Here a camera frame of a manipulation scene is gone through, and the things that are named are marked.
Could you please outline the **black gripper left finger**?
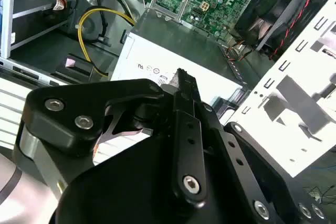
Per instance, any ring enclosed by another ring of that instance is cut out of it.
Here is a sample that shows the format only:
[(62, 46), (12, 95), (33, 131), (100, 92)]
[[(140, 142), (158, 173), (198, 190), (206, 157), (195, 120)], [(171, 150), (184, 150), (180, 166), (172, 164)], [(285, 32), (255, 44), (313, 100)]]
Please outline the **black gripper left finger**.
[(207, 180), (197, 83), (183, 69), (172, 91), (148, 79), (31, 91), (16, 140), (61, 200), (81, 174), (143, 140), (173, 145), (171, 190), (181, 206), (203, 206)]

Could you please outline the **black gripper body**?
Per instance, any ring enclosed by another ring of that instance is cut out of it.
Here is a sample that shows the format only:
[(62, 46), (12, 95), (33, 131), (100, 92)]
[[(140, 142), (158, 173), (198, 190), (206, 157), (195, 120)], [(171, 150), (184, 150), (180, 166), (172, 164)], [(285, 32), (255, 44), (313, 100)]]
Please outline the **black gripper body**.
[(173, 197), (172, 143), (143, 140), (77, 177), (56, 210), (56, 223), (252, 223), (227, 165), (204, 152), (207, 199), (200, 209)]

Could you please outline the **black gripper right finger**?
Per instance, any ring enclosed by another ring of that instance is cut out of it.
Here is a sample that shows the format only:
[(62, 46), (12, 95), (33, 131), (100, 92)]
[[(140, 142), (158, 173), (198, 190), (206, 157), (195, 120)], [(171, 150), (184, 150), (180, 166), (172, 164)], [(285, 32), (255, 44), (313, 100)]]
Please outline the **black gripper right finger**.
[(235, 223), (329, 223), (313, 198), (237, 123), (199, 105), (202, 131), (230, 179)]

